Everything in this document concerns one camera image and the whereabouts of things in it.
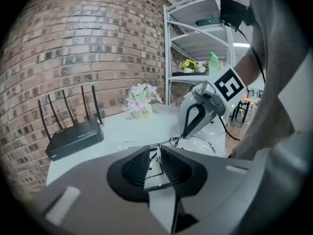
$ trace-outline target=black chair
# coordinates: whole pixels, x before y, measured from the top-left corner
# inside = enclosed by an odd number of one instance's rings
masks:
[[[233,114],[231,115],[231,120],[233,121],[234,118],[237,118],[237,115],[239,113],[239,110],[244,110],[245,111],[245,114],[244,114],[244,117],[243,117],[243,120],[242,120],[242,123],[245,122],[245,119],[246,119],[246,115],[248,113],[248,109],[249,109],[249,106],[250,106],[250,102],[245,102],[245,103],[242,103],[241,101],[239,101],[238,105],[236,106],[236,108],[234,109],[233,111]]]

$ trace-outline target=green bottle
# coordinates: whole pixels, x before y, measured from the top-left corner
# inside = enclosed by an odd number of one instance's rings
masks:
[[[210,51],[210,60],[209,60],[209,68],[207,71],[207,75],[211,75],[219,70],[219,58],[213,52]]]

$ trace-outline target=small plant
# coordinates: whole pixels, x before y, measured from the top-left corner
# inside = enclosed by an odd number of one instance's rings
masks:
[[[194,70],[194,72],[199,72],[199,65],[196,61],[191,61],[189,59],[186,59],[186,61],[179,64],[180,68],[189,68]]]
[[[209,71],[209,62],[205,62],[203,64],[203,67],[205,67],[205,74],[207,74],[207,72]]]
[[[122,107],[122,111],[131,113],[138,112],[141,108],[148,107],[151,100],[157,100],[162,103],[160,95],[157,93],[157,87],[150,84],[137,84],[129,90],[129,96],[126,99],[128,105]]]

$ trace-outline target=shelf bracket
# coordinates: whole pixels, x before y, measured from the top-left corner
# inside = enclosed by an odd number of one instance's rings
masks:
[[[170,68],[171,68],[171,41],[170,41],[170,31],[168,24],[168,13],[166,12],[166,6],[163,6],[163,16],[164,16],[164,43],[165,43],[165,103],[169,105],[170,102]]]
[[[196,61],[192,56],[190,56],[186,51],[184,51],[182,48],[178,47],[176,44],[172,43],[172,47],[183,54],[185,57],[189,58],[190,60]]]
[[[172,19],[173,22],[177,22],[177,20],[173,16],[169,15],[169,18]],[[181,27],[181,26],[178,26],[178,27],[184,34],[188,33],[187,30],[185,30],[183,27]]]

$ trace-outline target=person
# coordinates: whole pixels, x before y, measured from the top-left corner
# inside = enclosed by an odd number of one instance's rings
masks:
[[[304,33],[283,0],[250,0],[250,5],[256,20],[251,46],[266,71],[266,82],[255,117],[230,155],[231,158],[247,160],[253,160],[258,150],[272,147],[294,132],[278,94],[293,77],[309,51]],[[261,73],[251,49],[234,69],[246,86],[254,82]]]

